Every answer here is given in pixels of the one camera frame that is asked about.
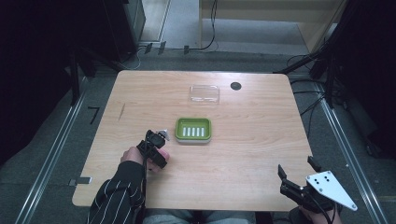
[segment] black cable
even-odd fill
[[[324,91],[295,91],[293,94],[300,94],[300,93],[322,93],[324,94]]]
[[[316,83],[319,83],[319,84],[325,84],[325,83],[322,82],[322,81],[317,81],[317,80],[313,80],[313,79],[297,79],[297,80],[291,81],[291,82],[290,82],[290,85],[292,85],[292,84],[294,84],[294,83],[296,83],[296,82],[316,82]]]
[[[311,114],[309,115],[309,120],[308,120],[308,131],[306,133],[306,138],[309,138],[309,134],[311,134],[311,122],[312,122],[312,115],[314,114],[314,110],[317,107],[318,104],[315,104],[314,107],[311,109]]]
[[[337,204],[337,211],[338,211],[338,214],[341,214],[341,212],[343,211],[343,208],[344,208],[343,205],[341,205],[340,203]]]
[[[312,197],[312,195],[306,189],[304,189],[304,193],[312,200],[312,202],[314,202],[314,204],[317,206],[317,208],[320,210],[320,212],[326,218],[327,223],[332,224],[332,221],[330,220],[329,215],[323,210],[322,207],[320,207],[320,204],[318,203],[318,201],[314,197]]]
[[[311,110],[315,105],[317,105],[325,96],[321,95],[312,105],[310,105],[304,112],[300,113],[300,116]]]
[[[199,50],[208,49],[210,46],[212,46],[213,42],[215,41],[215,37],[216,37],[215,20],[216,20],[217,10],[218,10],[218,0],[214,0],[213,1],[213,5],[212,5],[212,11],[210,13],[210,20],[211,20],[211,23],[212,23],[212,30],[213,30],[212,40],[210,41],[210,43],[204,48],[189,49],[189,50],[198,50],[199,51]]]
[[[334,222],[335,213],[336,213],[336,212],[337,212],[337,203],[334,202],[334,209],[333,209],[333,212],[332,212],[332,223]]]
[[[337,77],[334,78],[334,84],[332,88],[332,97],[337,105],[342,105],[345,110],[347,106],[345,105],[347,101],[347,90],[346,87],[338,80]]]
[[[299,55],[294,55],[294,56],[292,56],[291,58],[289,58],[287,61],[286,61],[286,66],[288,67],[289,66],[289,62],[291,61],[291,59],[293,59],[293,58],[297,58],[297,57],[306,57],[306,54],[299,54]]]

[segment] wire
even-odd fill
[[[324,94],[324,91],[295,91],[293,94],[300,94],[300,93],[322,93]]]
[[[343,208],[344,208],[343,205],[341,205],[340,203],[337,204],[337,211],[338,211],[338,214],[341,214],[341,212],[343,211]]]
[[[137,60],[138,60],[138,65],[137,65],[136,67],[130,68],[130,67],[125,66],[123,63],[119,63],[119,65],[121,65],[122,67],[124,67],[124,68],[127,69],[127,70],[136,70],[137,68],[140,67],[140,64],[141,64],[141,60],[140,60],[140,57],[139,57],[139,53],[140,53],[140,51],[142,51],[142,50],[145,49],[145,48],[146,48],[146,47],[141,48],[141,49],[138,50],[137,53],[136,53],[136,58],[137,58]]]
[[[348,110],[346,102],[348,98],[348,92],[346,87],[342,84],[342,82],[335,77],[334,78],[334,85],[332,88],[334,102],[337,105],[342,105],[345,110]]]
[[[306,189],[303,189],[303,191],[304,191],[305,195],[307,195],[312,200],[312,202],[314,202],[314,204],[317,206],[317,208],[320,210],[320,212],[326,218],[327,223],[332,224],[332,221],[330,220],[329,215],[323,210],[322,207],[320,207],[320,204],[318,203],[318,201],[314,197],[312,197],[312,195]]]
[[[308,131],[306,132],[306,138],[309,138],[309,134],[311,134],[312,115],[314,114],[314,110],[317,107],[317,105],[318,103],[315,104],[314,107],[311,109],[311,114],[309,115],[309,119],[308,119]]]
[[[295,56],[292,56],[291,58],[289,58],[289,59],[286,61],[286,66],[289,67],[289,62],[290,62],[293,58],[296,58],[296,57],[303,57],[303,58],[307,57],[307,58],[309,58],[312,62],[326,61],[326,59],[313,59],[313,58],[311,58],[311,54],[300,54],[300,55],[295,55]],[[312,69],[312,68],[306,66],[306,64],[304,64],[304,67],[307,68],[308,70],[311,70],[311,69]]]
[[[333,212],[332,212],[332,223],[334,222],[335,213],[336,213],[336,212],[337,212],[337,203],[334,202],[334,209],[333,209]]]
[[[324,94],[322,94],[312,105],[310,105],[304,112],[300,113],[300,116],[304,115],[306,112],[311,110],[313,107],[315,107],[321,100],[323,100],[325,97]]]
[[[325,84],[325,83],[322,82],[322,81],[317,81],[317,80],[313,80],[313,79],[297,79],[297,80],[291,81],[291,82],[290,82],[290,85],[293,85],[293,84],[296,83],[296,82],[316,82],[316,83],[319,83],[319,84]]]
[[[146,48],[146,46],[138,46],[137,52],[139,52],[141,49],[145,49],[145,48]],[[124,61],[122,61],[121,63],[128,62],[132,58],[132,56],[134,56],[134,52],[133,53],[129,53],[128,57]]]
[[[213,1],[213,5],[212,5],[212,10],[210,12],[210,20],[211,20],[212,31],[213,31],[213,35],[212,35],[212,39],[211,39],[210,43],[204,48],[199,48],[199,49],[195,48],[195,49],[188,49],[188,50],[195,50],[195,51],[200,51],[200,52],[214,52],[214,51],[218,50],[219,43],[217,41],[215,41],[215,37],[216,37],[215,21],[216,21],[217,10],[218,10],[218,0],[214,0]],[[216,45],[217,45],[215,50],[203,51],[205,49],[208,49],[210,46],[212,46],[213,42],[215,42]],[[170,49],[171,50],[184,50],[184,49],[174,49],[174,48],[170,48]]]

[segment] floor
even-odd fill
[[[190,48],[198,46],[195,28],[198,25],[195,17],[197,1],[143,1],[147,11],[158,13],[147,13],[147,16],[156,15],[148,18],[147,28],[155,28],[144,31],[141,44],[152,42],[153,46],[159,46],[161,42],[166,41],[166,50],[162,54],[158,49],[153,49],[149,53],[141,51],[136,57],[122,63],[129,68],[271,73],[302,58],[297,55],[307,53],[296,24],[216,20],[217,38],[207,50],[210,53],[191,51],[184,54],[182,50],[172,49],[182,49],[185,45]],[[150,3],[152,6],[156,4],[156,7],[149,9]],[[205,44],[213,35],[210,21],[206,22],[204,33]],[[290,81],[307,78],[307,67],[290,73]],[[67,93],[43,123],[31,144],[1,167],[0,223],[14,223],[15,220],[17,223],[82,222],[88,208],[75,207],[71,203],[75,187],[69,186],[69,180],[79,177],[81,173],[116,77],[114,71],[98,64],[96,77],[81,82],[85,97],[81,100],[79,108],[70,107],[71,93]],[[293,91],[318,90],[318,86],[312,82],[297,82],[291,86]],[[300,111],[303,112],[318,99],[318,95],[312,92],[296,93],[295,99]],[[92,119],[94,111],[91,107],[100,108],[96,119]],[[44,188],[34,191],[37,177],[43,175],[43,164],[47,163],[48,155],[54,153],[54,142],[59,141],[57,134],[71,109],[76,109],[76,114],[73,114],[74,124],[67,130],[68,137],[61,142],[59,154],[52,157],[52,167],[47,180],[42,183]],[[333,113],[337,115],[336,119],[332,117]],[[341,105],[329,110],[326,103],[321,103],[312,116],[302,116],[302,121],[313,155],[324,167],[336,173],[359,207],[358,212],[344,209],[342,218],[345,223],[396,223],[396,178],[389,172],[396,168],[394,160],[378,160],[366,153],[356,124]],[[341,129],[337,127],[337,123],[341,124]],[[339,133],[343,133],[346,139],[338,135]],[[346,155],[351,155],[349,150],[359,164]],[[354,175],[356,170],[363,171],[363,178]],[[30,199],[32,206],[24,206],[32,194],[37,196],[35,200]],[[286,213],[275,213],[275,218],[286,216]]]

